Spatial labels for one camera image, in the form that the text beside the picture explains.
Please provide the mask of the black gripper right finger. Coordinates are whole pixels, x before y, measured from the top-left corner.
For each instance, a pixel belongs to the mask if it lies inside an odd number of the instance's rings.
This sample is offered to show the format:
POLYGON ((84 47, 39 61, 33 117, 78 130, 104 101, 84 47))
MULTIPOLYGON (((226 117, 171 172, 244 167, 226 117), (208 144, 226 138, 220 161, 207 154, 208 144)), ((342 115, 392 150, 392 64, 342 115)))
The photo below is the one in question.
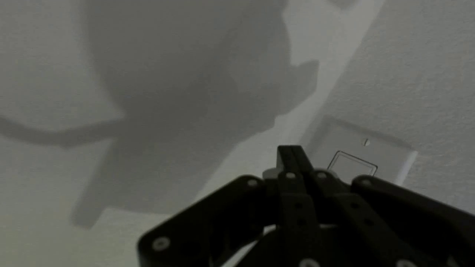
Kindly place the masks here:
POLYGON ((475 216, 370 175, 346 184, 278 148, 280 230, 320 267, 475 267, 475 216))

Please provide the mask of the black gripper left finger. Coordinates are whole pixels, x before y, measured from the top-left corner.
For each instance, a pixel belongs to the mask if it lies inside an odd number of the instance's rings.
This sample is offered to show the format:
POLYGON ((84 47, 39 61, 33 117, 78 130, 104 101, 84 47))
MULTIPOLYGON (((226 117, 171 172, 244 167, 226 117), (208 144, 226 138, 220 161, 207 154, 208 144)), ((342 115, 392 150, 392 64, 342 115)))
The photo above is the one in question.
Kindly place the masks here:
POLYGON ((277 182, 242 175, 158 224, 137 243, 140 267, 222 267, 275 219, 277 182))

